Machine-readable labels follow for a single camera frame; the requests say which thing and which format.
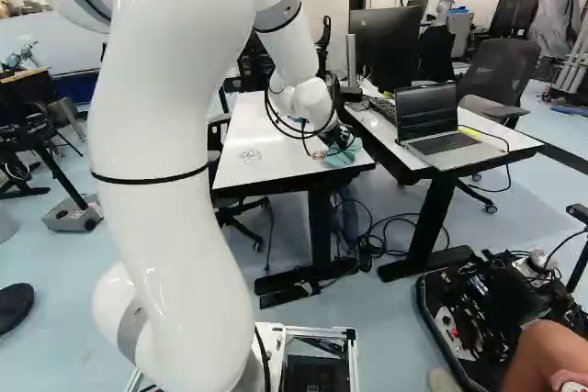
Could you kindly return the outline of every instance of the drawing on desk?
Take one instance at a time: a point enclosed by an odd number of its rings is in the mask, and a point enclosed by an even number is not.
[[[260,162],[263,158],[261,152],[257,149],[243,151],[239,156],[243,159],[243,162],[246,165],[255,165],[258,162]]]

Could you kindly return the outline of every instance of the keyboard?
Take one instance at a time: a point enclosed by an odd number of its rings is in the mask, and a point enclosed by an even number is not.
[[[396,106],[390,100],[386,98],[375,98],[373,96],[369,96],[367,100],[379,114],[396,126]]]
[[[465,133],[448,133],[441,137],[434,137],[428,140],[413,141],[410,143],[416,150],[423,155],[435,155],[442,151],[453,151],[461,149],[474,144],[480,144],[478,140],[474,140]]]

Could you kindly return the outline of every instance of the laptop screen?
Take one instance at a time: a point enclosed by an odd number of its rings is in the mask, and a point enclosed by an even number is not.
[[[458,130],[456,85],[448,83],[398,89],[396,112],[398,141]]]

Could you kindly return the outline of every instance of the person's leg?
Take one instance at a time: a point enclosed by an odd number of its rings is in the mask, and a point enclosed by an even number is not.
[[[588,342],[558,323],[536,321],[521,335],[503,392],[551,390],[551,377],[562,369],[588,373]]]

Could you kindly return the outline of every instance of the teal cloth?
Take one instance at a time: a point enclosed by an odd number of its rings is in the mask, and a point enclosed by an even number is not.
[[[341,151],[339,146],[334,143],[329,148],[327,156],[324,158],[324,160],[335,169],[348,167],[356,161],[357,154],[363,149],[363,147],[364,144],[361,142],[360,138],[355,138],[344,151]]]

